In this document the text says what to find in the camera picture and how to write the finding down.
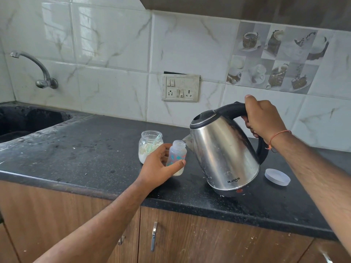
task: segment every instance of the hand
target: hand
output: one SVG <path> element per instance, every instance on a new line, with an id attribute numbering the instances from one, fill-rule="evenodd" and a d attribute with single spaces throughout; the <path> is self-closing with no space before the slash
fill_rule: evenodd
<path id="1" fill-rule="evenodd" d="M 171 146 L 172 144 L 162 144 L 145 160 L 136 182 L 141 183 L 150 192 L 185 166 L 185 160 L 179 160 L 167 167 L 164 166 L 168 160 Z"/>
<path id="2" fill-rule="evenodd" d="M 266 143 L 278 132 L 286 130 L 277 108 L 270 101 L 257 101 L 254 96 L 245 96 L 248 116 L 243 116 L 245 125 L 252 134 L 261 136 Z"/>

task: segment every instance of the chrome faucet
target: chrome faucet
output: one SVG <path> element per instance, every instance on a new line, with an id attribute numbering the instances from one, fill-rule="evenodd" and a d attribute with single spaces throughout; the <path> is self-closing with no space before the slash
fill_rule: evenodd
<path id="1" fill-rule="evenodd" d="M 14 57 L 14 58 L 19 58 L 20 56 L 24 56 L 27 57 L 28 59 L 32 60 L 34 63 L 36 63 L 40 69 L 43 72 L 44 75 L 44 79 L 39 79 L 35 82 L 35 85 L 38 88 L 47 88 L 50 87 L 52 89 L 57 89 L 59 84 L 57 83 L 56 79 L 53 79 L 52 77 L 50 77 L 49 71 L 46 69 L 46 67 L 34 56 L 26 53 L 26 52 L 22 52 L 22 51 L 12 51 L 10 52 L 10 56 Z"/>

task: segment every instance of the black granite countertop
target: black granite countertop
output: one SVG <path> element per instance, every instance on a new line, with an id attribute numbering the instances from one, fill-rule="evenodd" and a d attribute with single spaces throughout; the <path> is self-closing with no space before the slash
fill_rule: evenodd
<path id="1" fill-rule="evenodd" d="M 0 144 L 0 180 L 112 200 L 141 170 L 138 142 L 142 131 L 158 130 L 169 143 L 189 134 L 181 127 L 72 113 L 69 121 Z M 350 173 L 351 153 L 318 151 Z M 278 153 L 269 153 L 255 180 L 235 198 L 221 197 L 211 189 L 190 150 L 186 160 L 183 174 L 152 191 L 144 206 L 337 239 Z M 269 182 L 264 177 L 266 168 L 285 172 L 290 184 L 282 187 Z"/>

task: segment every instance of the orange wrist string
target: orange wrist string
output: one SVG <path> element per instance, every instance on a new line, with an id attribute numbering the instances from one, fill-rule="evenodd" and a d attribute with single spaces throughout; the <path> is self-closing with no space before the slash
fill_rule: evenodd
<path id="1" fill-rule="evenodd" d="M 278 134 L 280 134 L 280 133 L 284 133 L 284 132 L 289 132 L 289 133 L 291 133 L 290 130 L 283 130 L 283 131 L 280 131 L 280 132 L 276 133 L 274 136 L 271 137 L 271 140 L 270 140 L 269 143 L 268 143 L 268 148 L 267 148 L 268 150 L 271 150 L 271 149 L 272 149 L 272 146 L 271 146 L 272 139 L 273 139 L 276 135 L 278 135 Z"/>

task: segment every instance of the person's right arm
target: person's right arm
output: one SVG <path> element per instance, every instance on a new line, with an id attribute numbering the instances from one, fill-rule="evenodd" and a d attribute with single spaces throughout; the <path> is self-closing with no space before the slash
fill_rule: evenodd
<path id="1" fill-rule="evenodd" d="M 275 106 L 269 101 L 245 97 L 246 126 L 266 143 L 286 130 Z M 304 142 L 283 132 L 271 145 L 284 157 L 340 242 L 351 255 L 351 176 L 317 154 Z"/>

